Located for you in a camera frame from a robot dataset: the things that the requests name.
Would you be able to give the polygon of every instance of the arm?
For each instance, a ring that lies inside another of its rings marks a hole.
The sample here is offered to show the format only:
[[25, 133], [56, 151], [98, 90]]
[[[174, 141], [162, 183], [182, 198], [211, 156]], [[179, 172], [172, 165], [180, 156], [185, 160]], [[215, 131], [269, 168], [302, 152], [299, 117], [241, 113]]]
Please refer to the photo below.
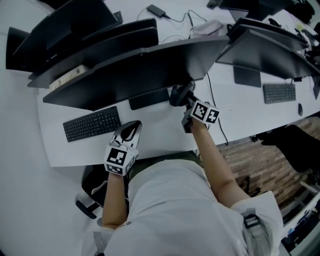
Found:
[[127, 220], [124, 178], [110, 173], [102, 212], [102, 225], [115, 230]]
[[192, 119], [191, 132], [201, 154], [204, 172], [218, 202], [230, 208], [235, 203], [250, 198], [236, 183], [236, 179], [206, 126]]

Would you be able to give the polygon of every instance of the monitor stand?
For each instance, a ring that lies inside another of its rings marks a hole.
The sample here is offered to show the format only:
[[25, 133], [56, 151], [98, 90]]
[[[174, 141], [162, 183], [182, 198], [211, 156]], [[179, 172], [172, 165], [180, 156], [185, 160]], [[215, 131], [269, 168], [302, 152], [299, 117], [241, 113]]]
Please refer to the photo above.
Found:
[[259, 71], [234, 66], [233, 75], [236, 84], [261, 88], [261, 76]]
[[245, 10], [230, 10], [230, 13], [234, 18], [234, 21], [237, 22], [239, 19], [245, 18], [249, 12]]
[[161, 89], [129, 99], [131, 110], [138, 110], [169, 100], [168, 89]]
[[320, 76], [313, 76], [312, 79], [314, 82], [313, 93], [315, 99], [317, 99], [320, 92]]

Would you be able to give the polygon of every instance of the wooden floor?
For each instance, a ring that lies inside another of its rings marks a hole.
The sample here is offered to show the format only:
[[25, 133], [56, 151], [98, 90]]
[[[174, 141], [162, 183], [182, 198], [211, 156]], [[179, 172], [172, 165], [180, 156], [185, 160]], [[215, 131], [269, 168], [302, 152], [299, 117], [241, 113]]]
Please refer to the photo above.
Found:
[[[294, 124], [320, 140], [320, 118], [310, 117]], [[308, 183], [309, 172], [296, 172], [275, 146], [264, 146], [260, 140], [251, 142], [249, 138], [245, 138], [233, 141], [228, 146], [218, 147], [230, 164], [237, 183], [244, 189], [244, 179], [249, 176], [250, 192], [256, 188], [261, 188], [261, 193], [272, 191], [280, 209], [303, 192], [300, 181]]]

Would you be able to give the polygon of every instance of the power adapter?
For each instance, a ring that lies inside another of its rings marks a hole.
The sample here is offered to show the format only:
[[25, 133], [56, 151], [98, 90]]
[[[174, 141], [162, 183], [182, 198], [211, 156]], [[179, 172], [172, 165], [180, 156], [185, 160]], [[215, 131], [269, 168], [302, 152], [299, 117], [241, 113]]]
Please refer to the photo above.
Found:
[[166, 12], [164, 10], [161, 10], [160, 8], [156, 7], [155, 5], [151, 4], [149, 5], [146, 10], [153, 15], [157, 16], [158, 18], [162, 18], [166, 16]]

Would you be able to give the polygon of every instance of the hand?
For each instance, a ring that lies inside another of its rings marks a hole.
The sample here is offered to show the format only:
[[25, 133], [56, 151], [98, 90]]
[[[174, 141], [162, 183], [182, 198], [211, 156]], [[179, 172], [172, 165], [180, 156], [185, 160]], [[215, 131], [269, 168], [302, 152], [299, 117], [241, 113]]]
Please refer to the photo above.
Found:
[[192, 118], [192, 126], [190, 129], [191, 129], [191, 132], [194, 133], [194, 132], [200, 131], [202, 129], [207, 130], [207, 127], [204, 123], [198, 121], [195, 118]]

